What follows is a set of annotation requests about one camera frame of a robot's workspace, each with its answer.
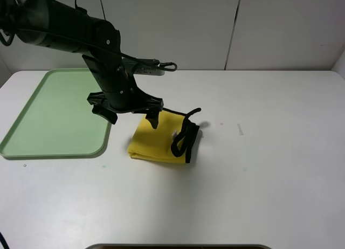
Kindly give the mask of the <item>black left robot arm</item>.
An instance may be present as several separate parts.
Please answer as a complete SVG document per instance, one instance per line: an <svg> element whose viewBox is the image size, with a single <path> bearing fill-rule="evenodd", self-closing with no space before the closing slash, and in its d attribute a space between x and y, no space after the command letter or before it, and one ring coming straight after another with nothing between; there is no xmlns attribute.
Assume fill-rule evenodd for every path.
<svg viewBox="0 0 345 249"><path fill-rule="evenodd" d="M80 54L100 87L87 98L94 114L111 124L119 114L144 114L157 128L163 100L139 89L134 72L140 66L159 70L160 65L123 54L120 32L110 22L58 0L1 0L1 43L9 46L14 38Z"/></svg>

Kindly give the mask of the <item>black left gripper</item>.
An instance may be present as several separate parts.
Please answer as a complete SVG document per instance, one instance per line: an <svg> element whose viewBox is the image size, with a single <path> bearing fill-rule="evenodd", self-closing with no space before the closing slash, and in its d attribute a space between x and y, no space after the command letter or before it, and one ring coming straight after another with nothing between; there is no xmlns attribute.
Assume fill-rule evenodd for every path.
<svg viewBox="0 0 345 249"><path fill-rule="evenodd" d="M139 89L134 76L126 72L121 61L110 65L87 55L82 58L101 89L99 93L90 93L87 98L93 106L93 114L114 125L118 120L117 113L147 112L146 120L153 129L157 129L159 112L163 109L161 98Z"/></svg>

